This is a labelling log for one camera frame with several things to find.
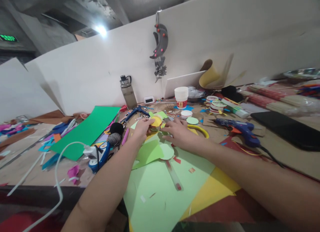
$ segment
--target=exit sign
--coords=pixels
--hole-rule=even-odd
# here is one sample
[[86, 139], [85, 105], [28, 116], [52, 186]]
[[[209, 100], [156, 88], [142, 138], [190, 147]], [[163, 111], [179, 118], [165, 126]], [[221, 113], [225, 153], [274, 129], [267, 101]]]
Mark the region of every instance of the exit sign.
[[14, 36], [8, 36], [8, 35], [0, 34], [0, 38], [1, 38], [1, 40], [3, 40], [3, 41], [13, 41], [13, 42], [18, 42], [18, 39], [17, 39], [17, 38], [15, 38]]

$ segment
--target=metal bowl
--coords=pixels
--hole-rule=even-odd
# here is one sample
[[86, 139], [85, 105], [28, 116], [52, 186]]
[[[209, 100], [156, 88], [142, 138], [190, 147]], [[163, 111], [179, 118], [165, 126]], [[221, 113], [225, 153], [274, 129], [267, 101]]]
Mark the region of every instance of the metal bowl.
[[317, 69], [317, 68], [300, 69], [300, 70], [285, 72], [283, 73], [283, 75], [288, 78], [314, 80], [314, 79], [320, 79], [320, 69]]

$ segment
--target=white board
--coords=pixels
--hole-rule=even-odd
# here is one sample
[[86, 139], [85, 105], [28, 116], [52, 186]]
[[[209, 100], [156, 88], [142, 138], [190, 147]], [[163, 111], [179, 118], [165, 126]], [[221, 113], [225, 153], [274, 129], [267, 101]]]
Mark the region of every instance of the white board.
[[194, 86], [199, 88], [199, 79], [206, 71], [195, 72], [183, 76], [167, 79], [164, 98], [174, 96], [174, 89], [182, 86]]
[[17, 58], [0, 65], [0, 105], [0, 122], [59, 109]]
[[155, 16], [50, 51], [26, 64], [66, 114], [122, 106], [120, 76], [131, 75], [137, 102], [164, 96], [167, 78], [199, 71], [212, 59], [236, 85], [299, 68], [320, 67], [319, 0], [191, 0], [160, 12], [168, 29], [167, 75], [156, 84]]

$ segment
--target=light green paper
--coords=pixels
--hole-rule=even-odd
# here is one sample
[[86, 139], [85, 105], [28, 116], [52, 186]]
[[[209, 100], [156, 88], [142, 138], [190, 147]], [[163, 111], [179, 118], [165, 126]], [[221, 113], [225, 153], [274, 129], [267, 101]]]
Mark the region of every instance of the light green paper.
[[[88, 118], [51, 146], [50, 150], [60, 154], [68, 144], [75, 141], [82, 142], [89, 146], [92, 145], [111, 123], [119, 110], [120, 107], [96, 106]], [[63, 156], [70, 160], [78, 160], [83, 155], [83, 150], [83, 145], [79, 143], [72, 144], [65, 150]]]
[[[154, 140], [159, 140], [158, 136], [148, 141]], [[123, 198], [133, 231], [172, 231], [215, 168], [204, 158], [178, 147], [176, 149], [181, 164], [174, 160], [170, 162], [179, 177], [182, 191], [176, 190], [164, 161], [156, 161], [131, 172]], [[195, 172], [190, 173], [188, 170], [191, 168]], [[141, 195], [146, 199], [145, 203], [140, 199]]]
[[137, 169], [145, 166], [146, 164], [151, 163], [152, 161], [162, 158], [163, 152], [159, 145], [158, 140], [153, 140], [148, 143], [145, 143], [141, 146], [136, 160], [139, 161], [138, 164], [135, 164], [132, 169]]
[[160, 111], [160, 112], [156, 113], [155, 115], [160, 115], [163, 119], [168, 118], [168, 116], [163, 111]]
[[135, 129], [138, 122], [135, 122], [130, 128]]

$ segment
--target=black cable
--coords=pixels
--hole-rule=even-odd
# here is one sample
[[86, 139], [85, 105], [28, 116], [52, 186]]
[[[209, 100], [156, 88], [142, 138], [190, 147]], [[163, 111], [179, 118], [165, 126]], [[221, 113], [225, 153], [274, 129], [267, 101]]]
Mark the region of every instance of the black cable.
[[276, 162], [281, 168], [284, 168], [283, 164], [280, 163], [265, 147], [260, 146], [260, 149], [262, 149], [264, 152], [266, 152], [271, 157], [271, 159], [274, 162]]

